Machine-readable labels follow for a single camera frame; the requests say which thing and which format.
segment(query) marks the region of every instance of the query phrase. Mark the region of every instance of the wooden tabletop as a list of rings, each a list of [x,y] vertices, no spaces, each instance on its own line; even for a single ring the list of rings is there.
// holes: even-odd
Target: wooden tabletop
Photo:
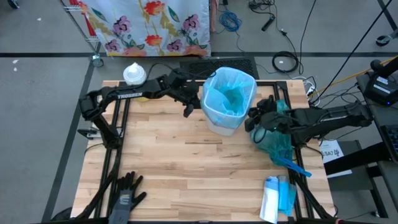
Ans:
[[[307,108],[303,82],[286,82],[292,108]],[[103,85],[118,83],[104,81]],[[272,87],[259,86],[254,103],[272,94]],[[114,103],[104,113],[108,122],[113,108]],[[268,154],[256,149],[243,125],[233,136],[221,136],[208,130],[202,110],[194,110],[184,118],[183,109],[181,103],[175,103],[168,96],[144,103],[131,101],[119,176],[131,171],[143,175],[137,195],[145,191],[147,197],[131,212],[130,219],[261,221],[264,181],[271,175],[288,175],[287,169],[275,166]],[[98,143],[100,139],[89,141],[88,147]],[[308,145],[318,149],[316,141]],[[82,212],[98,190],[104,155],[102,145],[86,153],[72,216]],[[302,157],[305,169],[312,173],[311,178],[307,178],[308,188],[333,215],[333,200],[321,156],[303,148]],[[109,192],[104,197],[102,216],[108,195]],[[304,197],[299,189],[298,195],[306,217]],[[280,214],[279,220],[287,217]]]

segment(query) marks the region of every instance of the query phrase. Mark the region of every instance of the black glove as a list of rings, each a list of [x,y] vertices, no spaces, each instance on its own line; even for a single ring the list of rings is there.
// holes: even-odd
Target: black glove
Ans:
[[[112,213],[109,216],[109,224],[111,223],[127,223],[131,210],[133,210],[147,195],[146,192],[135,197],[138,185],[141,183],[143,176],[139,176],[136,183],[133,184],[135,172],[127,173],[125,177],[118,179],[115,203]]]

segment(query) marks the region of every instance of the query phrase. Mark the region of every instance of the floral fabric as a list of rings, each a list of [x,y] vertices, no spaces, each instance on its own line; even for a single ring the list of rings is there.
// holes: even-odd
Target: floral fabric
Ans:
[[[109,56],[210,56],[208,0],[81,0]]]

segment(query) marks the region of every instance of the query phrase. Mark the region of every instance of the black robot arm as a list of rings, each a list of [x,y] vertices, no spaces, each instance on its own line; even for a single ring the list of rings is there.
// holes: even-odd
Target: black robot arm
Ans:
[[[121,143],[118,130],[109,125],[102,116],[112,101],[138,97],[159,99],[169,96],[186,106],[183,115],[188,117],[194,109],[200,109],[198,91],[199,86],[194,80],[187,82],[186,77],[172,71],[168,76],[162,75],[159,78],[148,80],[142,85],[103,87],[100,90],[91,91],[79,99],[79,105],[84,119],[93,122],[99,129],[104,146],[115,149]]]
[[[280,114],[276,112],[273,96],[270,96],[249,110],[245,129],[251,131],[255,124],[260,124],[265,130],[290,134],[292,145],[302,147],[315,136],[323,137],[345,126],[366,127],[372,121],[369,108],[358,101],[328,109],[299,108]]]

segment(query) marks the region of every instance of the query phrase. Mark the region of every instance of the gray floor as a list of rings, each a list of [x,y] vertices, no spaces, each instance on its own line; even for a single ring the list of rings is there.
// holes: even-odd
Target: gray floor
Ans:
[[[57,1],[20,0],[21,8],[12,10],[6,1],[0,1],[0,53],[70,53],[90,52],[81,35]],[[248,1],[229,0],[228,9],[243,20],[238,31],[241,35],[239,46],[247,52],[277,52],[292,50],[289,43],[275,30],[275,23],[262,32],[260,29],[267,20],[266,15],[252,13]],[[305,20],[312,5],[311,0],[276,0],[278,25],[288,32],[296,49],[299,48]],[[381,8],[375,0],[319,0],[308,24],[303,41],[303,52],[350,52],[365,33]],[[393,1],[389,11],[396,12],[398,3]],[[74,14],[84,25],[79,13]],[[392,29],[382,16],[374,29],[364,39],[357,52],[398,52],[398,40],[380,48],[374,39],[389,34]],[[213,52],[239,52],[236,48],[237,35],[223,32],[211,36]],[[340,78],[369,67],[371,60],[385,60],[386,57],[354,57],[349,60]],[[124,68],[138,62],[148,69],[154,62],[167,63],[177,67],[182,60],[195,58],[104,58],[105,66],[96,68],[89,90],[98,89],[103,80],[120,80]],[[289,60],[281,66],[289,66]],[[303,76],[314,76],[317,86],[327,85],[344,62],[344,57],[304,57]],[[270,57],[256,57],[256,62],[273,72]],[[76,107],[76,101],[83,85],[88,68],[87,58],[0,58],[0,99],[2,118],[0,141],[0,220],[3,223],[40,222],[49,197],[52,182]],[[286,75],[268,74],[258,67],[261,79],[286,79]],[[152,76],[163,74],[160,67]],[[328,93],[349,88],[355,79],[333,86]],[[320,105],[329,100],[324,99]],[[336,99],[328,106],[343,105]],[[87,127],[82,119],[79,127]],[[352,130],[344,128],[331,133],[335,138]],[[341,140],[359,140],[362,147],[381,139],[370,138],[376,127],[363,128],[344,136]],[[54,214],[70,207],[83,161],[86,139],[75,135],[72,151],[62,181]],[[378,219],[370,215],[354,219],[356,221],[394,223],[398,214],[393,206],[382,179],[376,179],[381,189],[383,201],[389,212],[389,219]],[[375,210],[369,192],[332,192],[339,217],[348,218]]]

